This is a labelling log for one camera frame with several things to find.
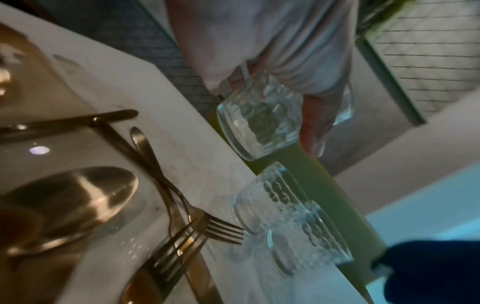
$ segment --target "fork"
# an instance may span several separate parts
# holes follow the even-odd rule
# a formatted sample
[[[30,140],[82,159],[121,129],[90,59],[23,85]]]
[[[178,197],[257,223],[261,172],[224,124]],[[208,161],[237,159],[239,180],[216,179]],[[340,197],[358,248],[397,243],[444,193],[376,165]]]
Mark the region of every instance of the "fork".
[[[151,165],[150,159],[145,158],[143,156],[144,154],[140,154],[137,150],[135,150],[114,128],[112,128],[108,123],[106,123],[102,119],[95,118],[94,123],[98,132],[107,141],[109,141],[114,147],[119,149],[130,160],[134,161],[137,165],[139,165],[141,168],[146,170],[154,178],[156,184],[161,183],[165,185],[167,188],[173,191],[181,199],[188,213],[188,221],[193,222],[195,219],[200,220],[198,225],[196,225],[198,231],[201,231],[202,234],[208,236],[211,239],[215,239],[215,240],[230,243],[230,244],[237,244],[237,245],[241,244],[240,241],[243,240],[243,238],[241,237],[243,235],[242,228],[237,227],[233,224],[230,224],[214,216],[211,216],[209,213],[201,209],[199,209],[200,212],[190,213],[187,209],[187,206],[190,205],[190,203],[188,203],[187,199],[180,192],[180,190],[177,187],[175,187],[175,185],[173,185],[167,178],[165,178],[165,176],[161,171],[160,165],[157,165],[157,166]],[[150,146],[148,141],[146,141],[147,139],[145,138],[145,136],[143,135],[143,138],[145,139],[143,141],[140,140],[141,139],[140,136],[138,137],[135,136],[135,138],[136,140],[134,140],[134,142],[138,142],[138,145],[140,147],[143,147],[146,144],[148,144],[147,146],[149,147],[149,149],[151,150],[151,153],[153,154],[154,161],[158,164],[155,154],[153,153],[152,147]],[[169,206],[169,204],[167,204],[167,208],[170,213],[174,213],[174,214],[171,214],[171,216],[174,215],[173,218],[181,219],[180,213],[177,212],[173,206]],[[172,231],[172,228],[175,228],[175,226],[177,226],[179,222],[180,222],[179,220],[176,220],[175,222],[172,220],[170,222],[170,230]]]
[[[135,144],[137,151],[143,157],[143,159],[149,164],[150,173],[156,179],[160,179],[170,190],[172,190],[182,201],[183,206],[188,214],[188,220],[190,222],[196,219],[202,219],[199,223],[199,229],[204,229],[205,234],[212,239],[219,241],[226,241],[224,236],[242,240],[243,229],[237,227],[229,222],[219,219],[203,209],[197,208],[190,204],[187,198],[175,187],[162,173],[160,164],[155,157],[155,153],[152,149],[150,142],[145,134],[137,127],[133,127],[130,130],[130,135]]]
[[[138,298],[151,298],[145,302],[161,303],[168,297],[208,240],[206,236],[199,245],[196,244],[201,236],[199,233],[194,236],[194,224],[197,223],[189,223],[153,251],[123,289],[122,303],[137,303]]]

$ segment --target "white marble table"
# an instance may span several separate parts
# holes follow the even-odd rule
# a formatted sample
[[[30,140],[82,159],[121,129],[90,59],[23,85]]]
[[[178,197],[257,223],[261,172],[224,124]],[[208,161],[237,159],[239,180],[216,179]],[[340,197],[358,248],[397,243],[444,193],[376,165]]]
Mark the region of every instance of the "white marble table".
[[[137,109],[138,118],[115,124],[119,132],[127,136],[132,126],[141,128],[166,176],[185,196],[212,212],[229,216],[231,195],[254,175],[154,65],[4,5],[0,5],[0,22],[36,45],[71,90],[50,96],[48,86],[42,87],[45,95],[22,100],[28,96],[25,91],[19,97],[19,106],[32,104],[22,108],[27,117]],[[0,53],[9,57],[9,64],[18,64],[18,50],[0,45]],[[80,96],[84,104],[74,103],[74,96]],[[45,104],[36,102],[37,97]],[[0,105],[0,121],[14,119],[7,110],[2,116]],[[28,153],[32,145],[47,146],[50,152],[32,156]],[[150,179],[89,129],[2,146],[0,162],[2,175],[8,176],[1,178],[0,191],[82,166],[114,165],[130,169],[139,177],[139,190],[132,202],[120,217],[92,236],[83,261],[58,301],[117,303],[128,279],[167,236],[168,216]],[[288,281],[265,277],[269,272],[262,267],[268,263],[259,261],[257,253],[261,250],[239,257],[238,252],[234,256],[227,249],[209,241],[202,251],[225,303],[268,303],[269,298],[279,295],[285,303],[365,303],[335,267]],[[261,279],[269,283],[266,291],[260,286]],[[185,279],[167,302],[196,302]]]

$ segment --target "dark blue fabric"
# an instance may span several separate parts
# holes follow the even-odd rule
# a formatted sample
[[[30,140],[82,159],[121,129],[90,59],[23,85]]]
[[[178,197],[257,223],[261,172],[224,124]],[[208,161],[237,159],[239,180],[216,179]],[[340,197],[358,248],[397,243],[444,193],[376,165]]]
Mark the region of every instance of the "dark blue fabric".
[[[411,241],[390,247],[372,268],[389,266],[393,304],[480,303],[480,241]]]

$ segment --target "spoon bowl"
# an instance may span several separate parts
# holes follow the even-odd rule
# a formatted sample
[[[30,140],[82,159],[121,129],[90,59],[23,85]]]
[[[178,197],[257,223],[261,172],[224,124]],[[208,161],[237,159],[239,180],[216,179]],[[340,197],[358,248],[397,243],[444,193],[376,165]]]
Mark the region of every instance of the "spoon bowl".
[[[48,176],[0,196],[0,206],[40,217],[34,236],[9,247],[8,254],[40,253],[91,233],[129,202],[138,185],[128,170],[90,167]]]

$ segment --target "glass tumbler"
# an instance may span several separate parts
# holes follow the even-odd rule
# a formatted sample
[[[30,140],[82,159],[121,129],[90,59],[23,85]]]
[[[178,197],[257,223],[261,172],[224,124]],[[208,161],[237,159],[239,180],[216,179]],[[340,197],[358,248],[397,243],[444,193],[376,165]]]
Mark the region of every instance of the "glass tumbler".
[[[217,110],[220,127],[230,145],[243,159],[252,161],[299,141],[303,96],[281,85],[263,71],[225,99]],[[333,125],[353,114],[348,83]]]
[[[267,234],[273,260],[286,275],[342,264],[353,260],[344,238],[315,203],[311,212],[285,223]]]
[[[308,202],[294,177],[274,162],[235,195],[232,206],[245,231],[258,235],[307,213]]]

